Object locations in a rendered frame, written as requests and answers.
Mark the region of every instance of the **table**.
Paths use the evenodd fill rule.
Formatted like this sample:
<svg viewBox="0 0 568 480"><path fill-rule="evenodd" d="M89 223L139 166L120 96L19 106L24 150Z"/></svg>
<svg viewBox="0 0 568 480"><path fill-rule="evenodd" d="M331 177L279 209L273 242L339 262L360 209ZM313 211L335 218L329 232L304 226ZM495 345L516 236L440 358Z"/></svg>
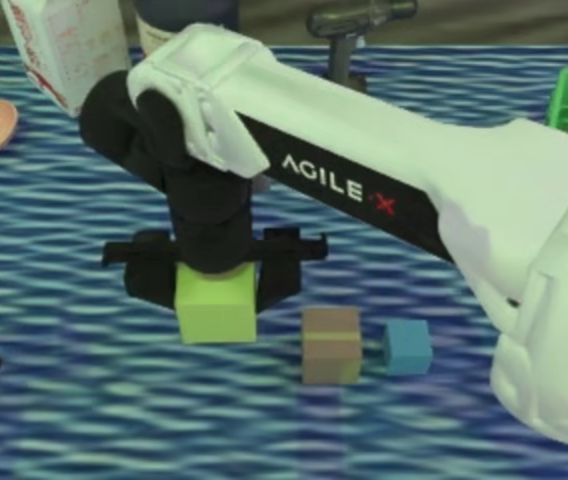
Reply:
<svg viewBox="0 0 568 480"><path fill-rule="evenodd" d="M276 53L320 73L327 52ZM375 47L354 61L371 94L484 126L542 119L565 65L563 47ZM256 198L256 228L327 232L331 256L261 315L256 344L181 345L170 312L128 298L121 270L99 264L105 241L168 225L162 198L81 144L13 48L0 48L0 96L22 114L0 153L0 479L568 478L568 447L492 396L496 333L454 269L276 185ZM362 308L359 385L300 385L309 304ZM430 375L385 378L389 317L431 320Z"/></svg>

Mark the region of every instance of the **background wall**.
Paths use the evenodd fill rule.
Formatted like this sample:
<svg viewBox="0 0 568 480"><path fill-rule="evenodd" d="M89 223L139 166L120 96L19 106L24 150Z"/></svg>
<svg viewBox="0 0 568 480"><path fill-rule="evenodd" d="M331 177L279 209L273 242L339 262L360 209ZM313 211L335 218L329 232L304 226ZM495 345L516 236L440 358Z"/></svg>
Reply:
<svg viewBox="0 0 568 480"><path fill-rule="evenodd" d="M121 0L136 41L132 0ZM326 0L240 0L243 31L269 44L316 43L306 11ZM383 27L369 43L568 43L568 0L420 0L418 16ZM0 8L0 44L12 43Z"/></svg>

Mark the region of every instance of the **red letter x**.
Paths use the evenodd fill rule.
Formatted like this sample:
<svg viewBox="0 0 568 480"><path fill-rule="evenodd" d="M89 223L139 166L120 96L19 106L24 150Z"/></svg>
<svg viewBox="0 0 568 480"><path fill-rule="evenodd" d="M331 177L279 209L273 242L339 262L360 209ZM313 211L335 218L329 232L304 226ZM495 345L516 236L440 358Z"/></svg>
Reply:
<svg viewBox="0 0 568 480"><path fill-rule="evenodd" d="M393 205L395 205L394 198L386 198L381 193L376 193L368 197L370 200L377 199L376 210L384 210L386 214L390 217L395 216L395 210L393 210Z"/></svg>

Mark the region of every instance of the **brown cube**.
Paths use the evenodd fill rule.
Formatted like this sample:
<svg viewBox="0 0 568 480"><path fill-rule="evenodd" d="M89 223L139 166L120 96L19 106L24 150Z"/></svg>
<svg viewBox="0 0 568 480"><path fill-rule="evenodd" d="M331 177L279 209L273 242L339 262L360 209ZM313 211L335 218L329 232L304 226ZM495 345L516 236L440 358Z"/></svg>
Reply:
<svg viewBox="0 0 568 480"><path fill-rule="evenodd" d="M359 311L313 307L302 314L302 382L357 383L362 366Z"/></svg>

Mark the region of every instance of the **white container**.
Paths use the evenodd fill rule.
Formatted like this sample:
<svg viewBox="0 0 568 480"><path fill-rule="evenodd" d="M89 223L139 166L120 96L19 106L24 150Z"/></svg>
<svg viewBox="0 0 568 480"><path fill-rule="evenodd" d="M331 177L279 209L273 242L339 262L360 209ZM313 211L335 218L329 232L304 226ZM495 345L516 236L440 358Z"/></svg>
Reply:
<svg viewBox="0 0 568 480"><path fill-rule="evenodd" d="M131 67L118 0L1 0L27 76L70 116L93 86Z"/></svg>

